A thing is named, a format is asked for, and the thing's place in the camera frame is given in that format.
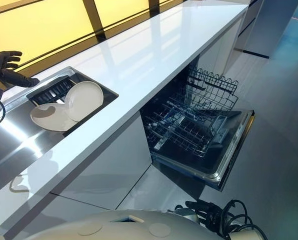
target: dish rack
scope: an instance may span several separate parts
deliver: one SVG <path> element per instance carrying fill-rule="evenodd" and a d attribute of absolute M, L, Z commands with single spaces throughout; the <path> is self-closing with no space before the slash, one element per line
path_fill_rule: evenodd
<path fill-rule="evenodd" d="M 238 97 L 238 82 L 190 66 L 185 85 L 152 114 L 144 116 L 149 145 L 159 151 L 167 141 L 203 158 L 211 144 L 221 144 L 223 128 Z"/>
<path fill-rule="evenodd" d="M 52 86 L 41 88 L 41 91 L 33 96 L 29 96 L 29 100 L 36 106 L 50 103 L 63 104 L 69 90 L 76 85 L 69 76 L 61 76 L 57 78 Z"/>

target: sink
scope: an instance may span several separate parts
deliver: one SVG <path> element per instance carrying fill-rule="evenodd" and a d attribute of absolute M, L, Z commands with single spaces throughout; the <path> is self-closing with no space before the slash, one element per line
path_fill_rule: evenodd
<path fill-rule="evenodd" d="M 32 109 L 41 104 L 63 102 L 69 89 L 84 81 L 101 87 L 102 106 L 64 133 L 44 130 L 33 123 Z M 74 68 L 66 67 L 4 102 L 6 116 L 0 123 L 0 189 L 118 96 Z"/>

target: kitchen counter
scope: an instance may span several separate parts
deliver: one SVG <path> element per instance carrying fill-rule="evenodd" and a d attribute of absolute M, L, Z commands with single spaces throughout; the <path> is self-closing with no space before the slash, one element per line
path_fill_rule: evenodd
<path fill-rule="evenodd" d="M 0 190 L 4 234 L 247 10 L 247 5 L 186 1 L 35 77 L 71 66 L 119 94 Z"/>

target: white plate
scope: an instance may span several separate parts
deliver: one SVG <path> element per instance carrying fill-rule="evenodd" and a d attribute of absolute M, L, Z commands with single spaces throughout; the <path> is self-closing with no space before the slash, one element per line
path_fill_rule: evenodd
<path fill-rule="evenodd" d="M 99 108 L 104 102 L 101 87 L 92 81 L 79 82 L 65 96 L 64 105 L 67 115 L 79 122 Z"/>
<path fill-rule="evenodd" d="M 31 111 L 30 117 L 41 128 L 55 132 L 66 132 L 77 123 L 67 115 L 65 105 L 59 103 L 37 106 Z"/>

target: dishwasher rack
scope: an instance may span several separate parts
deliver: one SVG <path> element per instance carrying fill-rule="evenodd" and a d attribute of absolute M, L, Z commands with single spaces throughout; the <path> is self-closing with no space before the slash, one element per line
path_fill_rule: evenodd
<path fill-rule="evenodd" d="M 192 66 L 188 72 L 185 85 L 163 99 L 143 121 L 154 150 L 172 141 L 202 158 L 238 100 L 234 95 L 238 82 Z"/>

